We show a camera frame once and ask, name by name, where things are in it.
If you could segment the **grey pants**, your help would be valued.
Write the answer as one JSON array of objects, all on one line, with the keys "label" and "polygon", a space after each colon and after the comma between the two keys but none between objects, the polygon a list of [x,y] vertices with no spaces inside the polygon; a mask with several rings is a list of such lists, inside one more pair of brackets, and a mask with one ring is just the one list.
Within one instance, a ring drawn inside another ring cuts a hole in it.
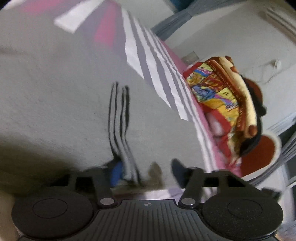
[{"label": "grey pants", "polygon": [[174,158],[207,170],[194,123],[118,54],[56,27],[49,15],[4,7],[1,190],[25,193],[113,155],[123,159],[124,183],[145,188],[174,185]]}]

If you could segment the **white pillow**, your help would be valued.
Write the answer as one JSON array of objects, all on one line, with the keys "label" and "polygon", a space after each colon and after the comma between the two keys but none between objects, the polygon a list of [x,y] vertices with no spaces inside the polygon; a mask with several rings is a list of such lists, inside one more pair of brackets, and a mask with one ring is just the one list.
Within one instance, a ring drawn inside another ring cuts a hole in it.
[{"label": "white pillow", "polygon": [[228,126],[224,126],[223,123],[212,113],[207,113],[206,119],[208,121],[210,131],[215,141],[217,143],[226,142],[229,132]]}]

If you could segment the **colourful folded quilt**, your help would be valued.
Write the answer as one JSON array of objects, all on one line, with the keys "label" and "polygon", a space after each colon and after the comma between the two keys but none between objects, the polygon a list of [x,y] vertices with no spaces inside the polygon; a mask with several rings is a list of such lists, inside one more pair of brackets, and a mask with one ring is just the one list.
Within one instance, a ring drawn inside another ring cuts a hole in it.
[{"label": "colourful folded quilt", "polygon": [[239,159],[240,143],[237,139],[236,124],[239,118],[239,104],[233,93],[205,62],[197,62],[184,71],[183,77],[201,106],[204,115],[212,113],[224,126],[228,126],[227,141],[217,143],[225,157],[226,165],[235,164]]}]

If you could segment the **red white headboard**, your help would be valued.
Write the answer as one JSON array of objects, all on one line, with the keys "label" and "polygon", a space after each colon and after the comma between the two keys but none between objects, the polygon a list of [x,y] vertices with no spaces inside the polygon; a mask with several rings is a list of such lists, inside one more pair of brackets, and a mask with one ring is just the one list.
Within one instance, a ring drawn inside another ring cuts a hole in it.
[{"label": "red white headboard", "polygon": [[240,177],[250,181],[263,174],[278,160],[281,153],[281,140],[273,132],[264,130],[261,118],[267,114],[263,105],[263,95],[260,87],[248,78],[243,78],[253,100],[258,116],[258,133],[247,144],[242,144],[242,161]]}]

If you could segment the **cream brown folded blanket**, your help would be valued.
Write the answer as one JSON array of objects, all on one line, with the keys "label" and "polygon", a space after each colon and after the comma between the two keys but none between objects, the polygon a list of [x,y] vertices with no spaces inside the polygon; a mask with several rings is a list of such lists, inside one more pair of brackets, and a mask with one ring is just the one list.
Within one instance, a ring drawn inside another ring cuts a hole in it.
[{"label": "cream brown folded blanket", "polygon": [[243,132],[245,138],[254,137],[258,133],[258,127],[253,100],[231,57],[212,57],[205,63],[209,65],[238,101],[240,110],[236,130]]}]

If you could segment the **striped pink purple bed sheet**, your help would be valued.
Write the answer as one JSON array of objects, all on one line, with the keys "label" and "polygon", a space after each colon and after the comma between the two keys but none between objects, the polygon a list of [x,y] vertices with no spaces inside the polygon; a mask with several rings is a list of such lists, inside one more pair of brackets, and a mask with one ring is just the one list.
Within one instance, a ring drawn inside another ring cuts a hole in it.
[{"label": "striped pink purple bed sheet", "polygon": [[185,82],[184,64],[152,31],[114,1],[10,1],[5,9],[52,18],[56,27],[82,33],[118,54],[181,119],[194,123],[208,171],[225,168],[200,104]]}]

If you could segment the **right grey curtain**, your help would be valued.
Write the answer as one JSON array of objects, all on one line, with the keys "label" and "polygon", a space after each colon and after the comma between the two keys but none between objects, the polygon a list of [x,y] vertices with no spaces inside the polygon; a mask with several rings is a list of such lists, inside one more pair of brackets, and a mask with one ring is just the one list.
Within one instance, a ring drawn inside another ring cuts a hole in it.
[{"label": "right grey curtain", "polygon": [[175,13],[152,27],[152,32],[161,40],[167,40],[177,29],[182,27],[193,16],[208,11],[231,6],[240,1],[233,0],[193,0],[193,1],[171,1],[175,7]]}]

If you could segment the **wall socket plate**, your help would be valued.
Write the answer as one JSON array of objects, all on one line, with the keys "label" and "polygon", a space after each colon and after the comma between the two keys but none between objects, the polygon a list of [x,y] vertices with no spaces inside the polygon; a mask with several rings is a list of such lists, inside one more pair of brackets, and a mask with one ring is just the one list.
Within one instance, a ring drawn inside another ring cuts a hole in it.
[{"label": "wall socket plate", "polygon": [[186,56],[184,56],[182,58],[182,61],[187,64],[187,65],[191,65],[196,63],[200,58],[197,56],[197,54],[192,51],[189,54],[187,54]]}]

